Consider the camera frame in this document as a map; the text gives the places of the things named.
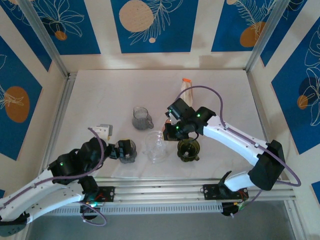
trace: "clear plastic cup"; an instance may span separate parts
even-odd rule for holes
[[[161,131],[152,131],[144,138],[145,154],[153,163],[161,163],[167,157],[167,142]]]

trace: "gray cup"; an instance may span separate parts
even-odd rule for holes
[[[144,107],[133,108],[132,125],[138,130],[153,129],[152,117]]]

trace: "vent grille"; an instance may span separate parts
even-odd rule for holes
[[[221,202],[184,203],[184,204],[136,204],[105,205],[100,211],[106,215],[139,215],[139,214],[186,214],[186,213],[222,213]],[[64,206],[46,214],[47,216],[80,215],[80,206]]]

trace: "white table surface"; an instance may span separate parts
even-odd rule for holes
[[[221,178],[227,171],[249,163],[221,143],[200,136],[200,160],[182,162],[177,156],[177,142],[168,142],[169,156],[153,164],[143,153],[147,133],[161,130],[165,112],[181,90],[182,78],[193,85],[217,90],[224,103],[224,120],[255,138],[264,139],[262,127],[243,70],[81,70],[78,72],[60,129],[51,162],[61,154],[80,148],[93,135],[88,127],[113,125],[110,143],[131,139],[137,147],[134,163],[123,164],[107,158],[99,177],[122,178]],[[154,129],[136,130],[131,123],[133,107],[148,109]],[[219,114],[217,96],[207,89],[193,90],[193,108],[207,107]]]

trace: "purple cable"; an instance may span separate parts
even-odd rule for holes
[[[202,85],[197,85],[197,86],[190,86],[190,87],[187,87],[186,89],[184,89],[182,92],[179,93],[178,97],[175,99],[177,100],[185,91],[188,91],[190,89],[195,89],[195,88],[203,88],[203,89],[208,89],[212,92],[214,92],[218,98],[220,99],[220,121],[221,121],[221,124],[223,125],[223,127],[235,134],[236,136],[240,137],[241,139],[247,141],[248,143],[252,144],[252,145],[256,145],[257,143],[255,141],[252,141],[250,138],[242,135],[241,133],[231,129],[230,127],[226,127],[226,123],[223,119],[223,108],[224,108],[224,102],[222,100],[222,97],[221,95],[214,89],[212,89],[211,87],[208,87],[208,86],[202,86]],[[299,177],[297,176],[297,174],[284,162],[282,161],[278,156],[276,156],[275,154],[273,154],[271,151],[269,151],[268,149],[266,149],[265,147],[261,146],[258,144],[258,148],[263,150],[264,152],[267,152],[268,154],[270,154],[273,158],[275,158],[282,166],[284,166],[292,175],[293,177],[296,179],[297,183],[291,183],[291,182],[285,182],[285,181],[276,181],[277,183],[279,184],[285,184],[285,185],[289,185],[289,186],[293,186],[293,187],[300,187],[301,186],[301,181],[299,179]],[[260,195],[261,192],[259,192],[257,194],[257,196],[255,196],[252,200],[251,200],[251,203],[256,200],[256,198]]]
[[[102,219],[103,219],[103,221],[104,221],[104,223],[95,223],[95,222],[92,222],[92,221],[88,221],[87,219],[85,219],[85,213],[83,213],[83,214],[81,215],[81,218],[83,219],[83,221],[84,221],[85,223],[90,224],[90,225],[93,225],[93,226],[97,226],[97,227],[103,227],[103,226],[107,225],[107,223],[108,223],[107,218],[106,218],[99,210],[95,209],[94,207],[92,207],[92,206],[90,206],[89,204],[86,204],[86,203],[84,203],[84,202],[82,202],[82,201],[77,201],[76,203],[82,204],[82,205],[86,206],[87,208],[95,211],[97,214],[99,214],[99,215],[102,217]]]
[[[88,127],[88,130],[90,130],[93,135],[97,138],[98,142],[99,142],[99,145],[100,145],[100,148],[101,148],[101,158],[98,162],[98,164],[91,170],[91,171],[88,171],[86,173],[83,173],[83,174],[80,174],[80,175],[76,175],[76,176],[54,176],[54,177],[49,177],[47,179],[44,179],[44,180],[41,180],[41,181],[38,181],[34,184],[34,186],[29,186],[27,187],[26,189],[22,190],[21,192],[19,192],[17,195],[13,196],[12,198],[10,198],[8,201],[6,201],[4,204],[3,204],[3,207],[0,207],[0,210],[2,210],[3,208],[5,208],[8,204],[10,204],[12,201],[14,201],[15,199],[17,199],[18,197],[20,197],[21,195],[23,195],[24,193],[28,192],[30,189],[33,189],[34,187],[36,186],[39,186],[40,184],[43,184],[43,183],[46,183],[46,182],[49,182],[49,181],[53,181],[53,180],[64,180],[64,179],[79,179],[79,178],[83,178],[91,173],[93,173],[95,170],[97,170],[97,168],[103,163],[104,161],[104,157],[105,157],[105,151],[104,151],[104,146],[103,146],[103,143],[100,139],[100,137],[98,136],[98,134],[91,128],[91,127]]]

